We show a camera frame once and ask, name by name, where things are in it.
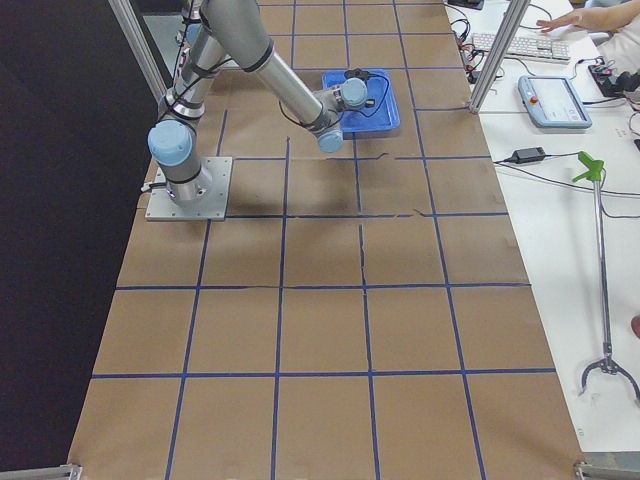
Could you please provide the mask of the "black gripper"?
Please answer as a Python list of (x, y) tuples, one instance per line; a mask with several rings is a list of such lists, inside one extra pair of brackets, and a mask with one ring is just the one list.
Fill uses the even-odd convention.
[(355, 68), (355, 69), (349, 69), (346, 70), (344, 72), (344, 78), (346, 80), (348, 79), (359, 79), (359, 80), (369, 80), (370, 78), (373, 78), (375, 76), (374, 73), (368, 71), (368, 70), (363, 70), (361, 68)]

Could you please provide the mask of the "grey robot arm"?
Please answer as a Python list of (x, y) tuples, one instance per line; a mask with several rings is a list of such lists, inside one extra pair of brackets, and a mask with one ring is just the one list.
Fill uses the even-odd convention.
[(195, 153), (196, 126), (204, 98), (224, 63), (231, 59), (277, 97), (292, 122), (313, 134), (319, 148), (333, 153), (343, 145), (340, 114), (371, 107), (366, 81), (352, 76), (331, 88), (312, 91), (280, 57), (254, 1), (204, 1), (202, 23), (185, 64), (159, 103), (148, 146), (162, 170), (169, 198), (193, 204), (209, 194), (212, 175)]

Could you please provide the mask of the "person's hand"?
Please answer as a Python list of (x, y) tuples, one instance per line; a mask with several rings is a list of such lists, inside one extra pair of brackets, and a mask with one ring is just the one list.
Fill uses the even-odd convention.
[(543, 33), (548, 33), (561, 27), (579, 26), (582, 21), (580, 13), (570, 12), (551, 20), (537, 20), (536, 27)]

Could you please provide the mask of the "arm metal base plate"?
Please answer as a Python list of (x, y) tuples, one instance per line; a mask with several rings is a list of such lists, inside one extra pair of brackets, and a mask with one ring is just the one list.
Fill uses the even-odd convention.
[(185, 184), (166, 180), (160, 167), (154, 178), (161, 186), (151, 189), (145, 218), (148, 221), (224, 221), (233, 159), (200, 157), (199, 175)]

